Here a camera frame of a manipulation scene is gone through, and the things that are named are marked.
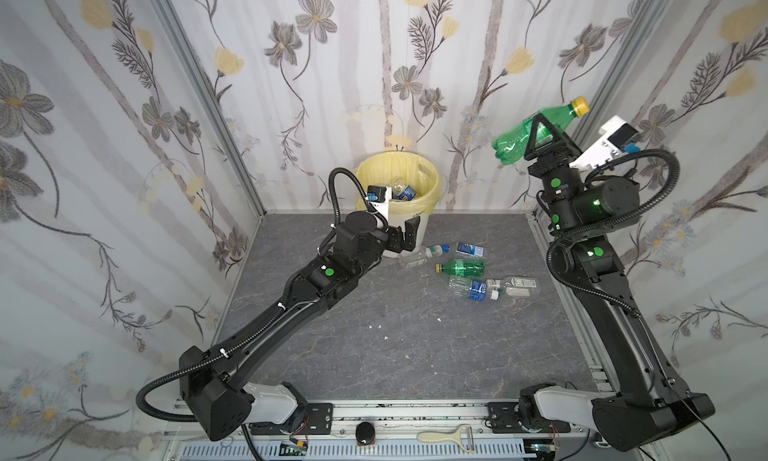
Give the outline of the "Pepsi label clear bottle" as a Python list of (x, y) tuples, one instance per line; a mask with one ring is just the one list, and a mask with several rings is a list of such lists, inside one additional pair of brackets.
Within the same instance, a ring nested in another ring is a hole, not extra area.
[(397, 195), (397, 199), (401, 201), (412, 201), (416, 196), (416, 191), (410, 185), (406, 185)]

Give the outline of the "green soda bottle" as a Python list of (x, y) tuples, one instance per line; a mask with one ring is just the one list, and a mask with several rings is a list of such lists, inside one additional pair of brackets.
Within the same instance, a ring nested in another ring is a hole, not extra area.
[(437, 264), (435, 271), (438, 274), (456, 277), (480, 277), (485, 274), (485, 262), (483, 259), (457, 258)]
[(535, 148), (550, 142), (552, 132), (545, 122), (534, 121), (537, 115), (545, 117), (550, 125), (560, 131), (565, 131), (574, 120), (586, 115), (589, 110), (588, 102), (583, 96), (579, 96), (562, 106), (542, 108), (516, 127), (499, 135), (492, 142), (495, 157), (503, 165), (511, 165), (524, 157), (531, 136), (534, 136), (533, 146)]

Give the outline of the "small blue label bottle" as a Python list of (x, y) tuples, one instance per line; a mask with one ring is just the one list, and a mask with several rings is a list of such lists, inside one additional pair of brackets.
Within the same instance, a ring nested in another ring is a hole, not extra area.
[(460, 256), (471, 258), (483, 258), (485, 254), (482, 246), (464, 242), (457, 242), (455, 244), (455, 251)]

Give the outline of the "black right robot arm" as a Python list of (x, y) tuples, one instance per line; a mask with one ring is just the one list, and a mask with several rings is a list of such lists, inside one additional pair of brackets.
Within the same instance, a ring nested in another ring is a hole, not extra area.
[(663, 149), (627, 152), (636, 130), (621, 118), (604, 125), (587, 160), (545, 115), (532, 118), (524, 157), (541, 179), (553, 237), (545, 255), (551, 276), (581, 302), (616, 374), (615, 392), (541, 384), (520, 393), (526, 427), (562, 421), (599, 433), (627, 452), (703, 424), (715, 412), (661, 351), (607, 236), (639, 221), (676, 186), (677, 157)]

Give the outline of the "clear bottle blue label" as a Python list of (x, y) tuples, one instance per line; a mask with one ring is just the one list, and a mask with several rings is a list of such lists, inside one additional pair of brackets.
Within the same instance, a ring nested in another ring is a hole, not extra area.
[(456, 295), (477, 302), (495, 301), (500, 296), (499, 292), (490, 288), (487, 283), (469, 278), (450, 276), (448, 286)]

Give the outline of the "clear bottle white cap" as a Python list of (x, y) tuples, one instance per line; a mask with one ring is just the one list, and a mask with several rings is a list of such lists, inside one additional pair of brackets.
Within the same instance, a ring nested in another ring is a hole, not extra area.
[(399, 259), (399, 264), (402, 268), (415, 268), (428, 262), (432, 262), (436, 258), (441, 257), (450, 251), (451, 246), (445, 243), (432, 246), (422, 246), (418, 251), (414, 251), (407, 256), (401, 257)]

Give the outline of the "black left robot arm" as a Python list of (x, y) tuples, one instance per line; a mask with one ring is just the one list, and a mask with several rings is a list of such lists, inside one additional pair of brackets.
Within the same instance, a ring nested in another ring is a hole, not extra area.
[(144, 414), (196, 423), (219, 441), (249, 424), (294, 433), (306, 424), (307, 402), (288, 382), (253, 382), (261, 364), (299, 328), (329, 311), (359, 285), (386, 251), (416, 247), (420, 217), (397, 226), (369, 199), (355, 174), (343, 167), (328, 176), (333, 208), (329, 234), (308, 264), (291, 274), (280, 297), (244, 328), (206, 351), (192, 347), (178, 370), (143, 386), (135, 403)]

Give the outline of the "white green label bottle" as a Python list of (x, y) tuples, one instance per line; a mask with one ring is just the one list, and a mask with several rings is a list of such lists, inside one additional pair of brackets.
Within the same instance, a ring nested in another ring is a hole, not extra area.
[(508, 276), (503, 279), (488, 278), (486, 284), (489, 288), (512, 299), (527, 298), (536, 295), (539, 284), (536, 279), (530, 277)]

